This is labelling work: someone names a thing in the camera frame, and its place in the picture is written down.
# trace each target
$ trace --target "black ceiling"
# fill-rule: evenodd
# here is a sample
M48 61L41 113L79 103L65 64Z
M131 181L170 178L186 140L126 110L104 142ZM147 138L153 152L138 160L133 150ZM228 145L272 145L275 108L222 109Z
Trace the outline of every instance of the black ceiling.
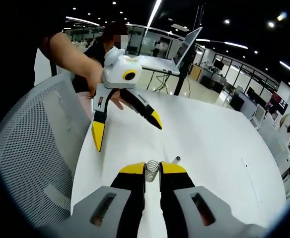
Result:
M131 24L147 25L156 0L77 1L67 6L67 16L77 17L105 25L105 21L124 20ZM207 48L246 62L272 76L277 81L290 82L290 72L280 65L290 66L290 1L215 1L215 0L162 0L151 27L185 36L175 31L173 23L194 27L197 8L203 4L202 26L199 38L228 41L247 46L249 49L232 47L223 43L201 42ZM281 12L287 18L278 22ZM223 23L230 19L230 24ZM268 28L268 21L275 21L275 28Z

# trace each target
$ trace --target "table leg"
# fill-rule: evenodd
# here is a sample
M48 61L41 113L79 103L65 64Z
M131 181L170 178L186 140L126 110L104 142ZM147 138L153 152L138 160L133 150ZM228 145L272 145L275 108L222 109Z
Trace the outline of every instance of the table leg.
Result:
M152 81L152 79L153 79L154 73L155 73L155 71L153 71L153 74L151 75L151 78L150 78L150 81L149 81L149 83L148 83L148 85L147 85L147 88L146 88L146 90L148 90L148 88L149 88L149 85L150 85L150 82L151 82L151 81Z

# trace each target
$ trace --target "laptop screen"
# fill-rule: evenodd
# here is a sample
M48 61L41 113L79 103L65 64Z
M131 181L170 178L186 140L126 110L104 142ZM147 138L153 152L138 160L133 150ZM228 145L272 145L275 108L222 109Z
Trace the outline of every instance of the laptop screen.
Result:
M176 65L176 67L179 66L180 62L183 60L184 56L188 52L191 45L194 43L195 39L197 38L199 32L201 31L202 27L199 27L198 29L194 30L193 32L189 33L181 46L179 47L176 55L174 56L173 60Z

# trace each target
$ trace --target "laptop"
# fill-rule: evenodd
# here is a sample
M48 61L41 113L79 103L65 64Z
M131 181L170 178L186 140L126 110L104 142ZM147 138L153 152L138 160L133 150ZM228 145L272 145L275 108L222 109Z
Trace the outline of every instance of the laptop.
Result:
M144 69L150 69L160 72L171 71L172 74L179 75L179 65L184 59L186 53L189 51L192 44L195 42L201 30L202 27L199 27L198 29L187 34L183 43L181 44L172 59L162 59L152 56L137 56L134 59L139 60L140 64Z

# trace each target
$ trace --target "gray gripper base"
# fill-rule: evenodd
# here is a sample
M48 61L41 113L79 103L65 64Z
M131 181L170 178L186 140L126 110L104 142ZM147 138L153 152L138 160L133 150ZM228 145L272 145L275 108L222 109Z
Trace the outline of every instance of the gray gripper base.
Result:
M189 238L260 238L264 228L246 225L233 217L230 206L206 188L191 187L175 190L175 195L183 211ZM199 194L209 207L215 222L205 226L192 197Z
M48 224L38 230L46 237L54 238L115 238L121 215L131 191L102 186L77 203L73 214L60 223ZM107 197L114 197L105 213L103 222L96 226L90 222L95 210Z

